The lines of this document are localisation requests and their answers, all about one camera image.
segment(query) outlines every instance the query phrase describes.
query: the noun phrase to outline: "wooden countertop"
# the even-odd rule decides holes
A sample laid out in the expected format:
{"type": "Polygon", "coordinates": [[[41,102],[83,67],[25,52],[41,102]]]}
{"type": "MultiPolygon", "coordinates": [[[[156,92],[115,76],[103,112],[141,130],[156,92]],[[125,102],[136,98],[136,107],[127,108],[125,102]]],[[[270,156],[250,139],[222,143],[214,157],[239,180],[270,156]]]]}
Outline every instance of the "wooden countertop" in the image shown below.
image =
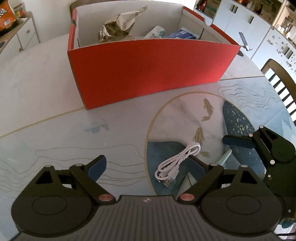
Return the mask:
{"type": "Polygon", "coordinates": [[[3,36],[0,37],[0,43],[5,41],[5,44],[3,45],[2,48],[0,48],[0,53],[2,52],[2,50],[5,48],[5,46],[8,44],[8,42],[13,38],[13,36],[20,30],[21,27],[24,26],[24,24],[30,20],[30,18],[32,18],[32,12],[26,12],[22,18],[27,18],[23,23],[19,24],[18,26],[16,26],[13,30],[11,30],[10,32],[4,34],[3,36]]]}

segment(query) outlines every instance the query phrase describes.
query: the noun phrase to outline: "table surface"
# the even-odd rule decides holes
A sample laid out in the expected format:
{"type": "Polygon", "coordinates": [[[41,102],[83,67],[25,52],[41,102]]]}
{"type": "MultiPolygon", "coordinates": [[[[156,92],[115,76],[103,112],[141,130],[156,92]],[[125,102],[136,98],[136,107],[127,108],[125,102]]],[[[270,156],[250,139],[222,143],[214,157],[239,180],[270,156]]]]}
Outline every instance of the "table surface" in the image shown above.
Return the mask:
{"type": "MultiPolygon", "coordinates": [[[[67,35],[61,36],[37,45],[26,55],[21,54],[12,62],[22,73],[12,73],[13,68],[8,65],[4,69],[8,78],[0,80],[4,85],[0,101],[10,103],[0,105],[5,116],[0,125],[1,241],[17,234],[10,207],[46,164],[67,169],[103,154],[107,170],[97,182],[118,198],[122,194],[165,192],[153,184],[151,173],[156,163],[149,158],[155,151],[152,143],[155,146],[174,141],[187,145],[199,131],[203,134],[202,152],[197,157],[205,163],[214,163],[229,149],[221,142],[224,135],[248,134],[264,125],[296,145],[296,129],[284,104],[247,57],[235,57],[224,74],[230,80],[165,91],[87,111],[82,108],[63,51],[66,40],[67,35]],[[27,63],[21,66],[20,60],[27,63]]],[[[254,155],[254,150],[250,150],[246,159],[233,151],[224,167],[235,169],[248,162],[257,172],[264,172],[254,155]]],[[[186,180],[182,190],[189,187],[186,180]]]]}

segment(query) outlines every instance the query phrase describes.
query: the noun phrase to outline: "table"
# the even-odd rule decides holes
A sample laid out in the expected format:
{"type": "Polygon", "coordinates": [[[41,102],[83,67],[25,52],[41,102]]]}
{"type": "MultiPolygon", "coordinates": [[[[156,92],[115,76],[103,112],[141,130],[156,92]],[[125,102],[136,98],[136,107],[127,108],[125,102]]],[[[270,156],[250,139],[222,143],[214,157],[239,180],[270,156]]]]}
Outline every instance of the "table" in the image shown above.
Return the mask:
{"type": "MultiPolygon", "coordinates": [[[[61,50],[59,44],[65,44],[66,38],[62,36],[40,44],[29,50],[29,55],[22,56],[23,60],[33,55],[39,61],[43,58],[47,61],[37,65],[35,72],[27,73],[30,75],[26,80],[30,81],[34,91],[25,87],[20,79],[5,85],[6,91],[15,94],[22,91],[21,87],[26,91],[17,100],[9,99],[24,109],[19,108],[7,116],[10,109],[1,106],[2,116],[7,116],[8,120],[18,116],[18,122],[13,123],[17,127],[30,121],[30,124],[40,122],[0,138],[0,240],[17,234],[9,209],[22,189],[46,164],[52,164],[56,169],[67,169],[76,163],[86,164],[103,154],[107,157],[107,170],[97,182],[118,198],[122,194],[155,195],[162,192],[152,185],[151,173],[155,171],[152,168],[155,162],[147,158],[151,153],[150,144],[175,141],[187,145],[194,140],[198,128],[202,129],[203,139],[202,153],[197,157],[205,163],[216,162],[229,148],[222,144],[221,139],[234,131],[229,123],[237,119],[237,123],[243,125],[239,128],[233,126],[238,134],[252,132],[264,125],[296,145],[296,129],[284,104],[265,77],[242,76],[248,72],[247,66],[240,76],[238,72],[226,72],[235,79],[156,93],[89,111],[81,109],[75,82],[67,72],[67,59],[63,54],[57,54],[61,50]],[[47,55],[38,56],[36,51],[44,51],[47,55]],[[41,79],[42,72],[55,79],[50,82],[46,74],[45,80],[41,79]],[[31,94],[38,92],[38,95],[30,96],[30,101],[26,102],[30,91],[31,94]],[[60,99],[58,102],[64,103],[63,106],[55,106],[63,91],[68,91],[69,99],[60,99]],[[40,102],[35,103],[33,100],[36,98],[40,102]]],[[[234,68],[236,63],[234,59],[229,68],[234,68]]],[[[10,75],[11,81],[16,75],[10,75]]],[[[237,168],[238,165],[240,163],[232,155],[224,167],[237,168]]]]}

